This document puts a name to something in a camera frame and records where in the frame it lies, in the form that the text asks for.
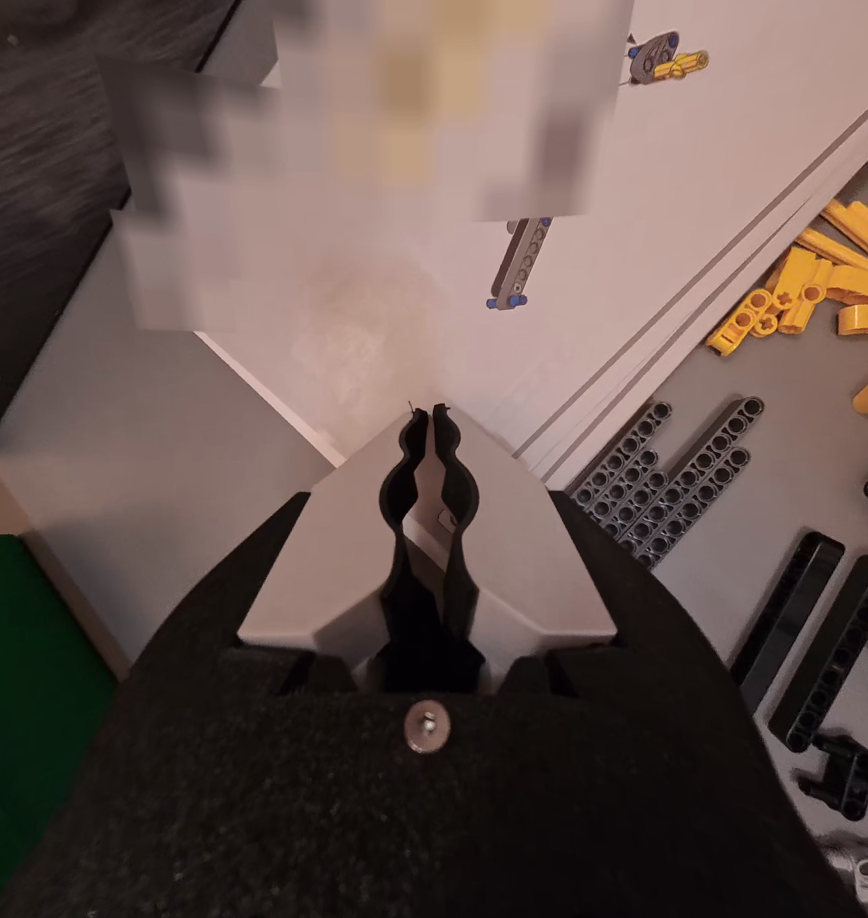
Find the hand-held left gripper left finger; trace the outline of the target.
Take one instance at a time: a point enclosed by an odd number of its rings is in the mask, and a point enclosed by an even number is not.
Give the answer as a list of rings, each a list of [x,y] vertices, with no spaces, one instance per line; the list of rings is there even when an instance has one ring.
[[[424,409],[397,416],[311,490],[238,628],[242,644],[312,651],[353,671],[388,643],[381,597],[403,537],[381,496],[400,467],[415,485],[428,420]]]

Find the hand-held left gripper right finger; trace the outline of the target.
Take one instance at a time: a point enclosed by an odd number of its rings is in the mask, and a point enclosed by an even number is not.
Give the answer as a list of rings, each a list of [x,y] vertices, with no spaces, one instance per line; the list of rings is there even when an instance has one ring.
[[[548,489],[456,407],[432,411],[451,541],[444,622],[500,685],[524,657],[606,645],[616,626]]]

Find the row of dark grey lego beams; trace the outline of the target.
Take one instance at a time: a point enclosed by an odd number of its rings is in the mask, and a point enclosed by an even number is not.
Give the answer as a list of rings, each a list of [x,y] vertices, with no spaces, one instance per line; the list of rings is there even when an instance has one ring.
[[[654,440],[672,409],[651,400],[565,492],[628,554],[656,568],[748,467],[751,457],[742,441],[764,409],[759,396],[728,402],[665,470]]]

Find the lego instruction booklet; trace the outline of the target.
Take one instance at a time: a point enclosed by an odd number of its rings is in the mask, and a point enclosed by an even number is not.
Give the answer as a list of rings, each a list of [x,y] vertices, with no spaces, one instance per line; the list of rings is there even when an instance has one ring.
[[[868,119],[868,2],[272,2],[212,350],[330,460],[454,401],[535,465]]]

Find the black lego beam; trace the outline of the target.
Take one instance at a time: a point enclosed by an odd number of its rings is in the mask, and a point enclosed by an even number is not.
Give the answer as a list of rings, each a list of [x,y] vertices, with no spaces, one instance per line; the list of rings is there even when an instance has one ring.
[[[729,668],[750,714],[760,707],[844,553],[842,543],[816,531],[795,546]]]
[[[814,740],[868,641],[868,556],[859,557],[769,721],[772,735],[801,754]]]

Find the black angled lego connector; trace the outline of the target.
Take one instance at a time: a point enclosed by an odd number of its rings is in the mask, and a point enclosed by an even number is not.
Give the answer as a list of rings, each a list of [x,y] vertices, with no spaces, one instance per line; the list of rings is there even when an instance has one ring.
[[[868,748],[843,733],[817,733],[812,744],[827,756],[826,766],[819,779],[799,777],[798,788],[846,820],[863,820],[868,809]]]

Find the pile of yellow lego pieces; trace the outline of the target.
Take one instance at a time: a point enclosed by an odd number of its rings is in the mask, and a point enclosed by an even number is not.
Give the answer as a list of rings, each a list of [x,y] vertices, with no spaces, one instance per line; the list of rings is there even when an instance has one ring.
[[[726,358],[750,338],[799,336],[824,302],[838,307],[839,337],[868,337],[868,206],[831,199],[819,216],[836,234],[803,229],[766,281],[708,334],[707,350]]]

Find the green plastic bin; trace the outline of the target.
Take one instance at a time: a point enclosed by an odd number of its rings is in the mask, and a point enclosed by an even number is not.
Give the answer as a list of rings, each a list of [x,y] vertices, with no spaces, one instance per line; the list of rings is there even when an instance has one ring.
[[[0,535],[0,892],[66,801],[116,685],[24,541]]]

